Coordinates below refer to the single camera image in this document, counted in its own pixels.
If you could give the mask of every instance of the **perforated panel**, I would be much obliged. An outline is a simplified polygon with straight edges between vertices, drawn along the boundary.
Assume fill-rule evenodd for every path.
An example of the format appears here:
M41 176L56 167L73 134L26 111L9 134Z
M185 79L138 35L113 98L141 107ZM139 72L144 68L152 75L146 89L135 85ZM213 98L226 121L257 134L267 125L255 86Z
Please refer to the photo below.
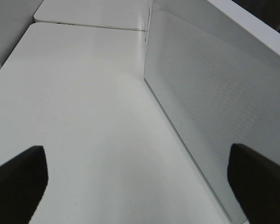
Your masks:
M280 129L280 110L216 49L218 40L175 16L165 23L159 79L227 173L231 144L261 148Z
M267 147L280 132L280 59L252 55L169 12L153 13L145 79L235 223L245 216L227 181L231 145L280 163Z

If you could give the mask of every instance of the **white table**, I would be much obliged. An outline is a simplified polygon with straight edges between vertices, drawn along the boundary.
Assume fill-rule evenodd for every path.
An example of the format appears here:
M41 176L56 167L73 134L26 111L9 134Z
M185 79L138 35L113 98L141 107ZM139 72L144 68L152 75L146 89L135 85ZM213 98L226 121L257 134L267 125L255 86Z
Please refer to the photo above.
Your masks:
M36 22L147 30L152 0L44 0Z
M140 39L36 23L2 67L0 165L47 156L30 223L231 223L143 80Z

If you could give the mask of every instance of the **office desk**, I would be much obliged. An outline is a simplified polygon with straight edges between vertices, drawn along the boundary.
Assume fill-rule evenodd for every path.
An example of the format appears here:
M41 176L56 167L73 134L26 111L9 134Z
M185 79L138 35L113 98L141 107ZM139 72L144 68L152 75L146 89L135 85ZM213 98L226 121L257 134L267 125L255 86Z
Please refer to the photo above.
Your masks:
M147 30L152 0L44 0L36 22Z
M32 145L30 223L230 224L143 81L140 32L32 25L0 71L0 165Z

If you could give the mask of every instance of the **white panel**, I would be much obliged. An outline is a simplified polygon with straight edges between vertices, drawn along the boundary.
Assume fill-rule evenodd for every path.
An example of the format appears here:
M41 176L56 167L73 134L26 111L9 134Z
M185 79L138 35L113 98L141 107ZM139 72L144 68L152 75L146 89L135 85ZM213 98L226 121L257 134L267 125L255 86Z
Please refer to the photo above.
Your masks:
M42 0L0 0L0 62L4 63L28 26Z
M280 56L207 1L167 0L153 11L145 79L232 220L243 222L227 181L230 147L246 144L280 164L280 148L267 148L280 134Z
M36 22L146 30L152 0L44 0Z

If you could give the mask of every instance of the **desk partition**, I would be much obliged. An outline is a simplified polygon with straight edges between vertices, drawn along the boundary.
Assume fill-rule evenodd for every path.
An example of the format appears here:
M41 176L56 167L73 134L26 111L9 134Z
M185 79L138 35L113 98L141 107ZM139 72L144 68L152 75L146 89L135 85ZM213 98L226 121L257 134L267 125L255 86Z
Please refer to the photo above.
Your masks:
M227 181L230 148L242 143L280 164L280 34L231 0L153 7L145 79L232 221L242 223Z

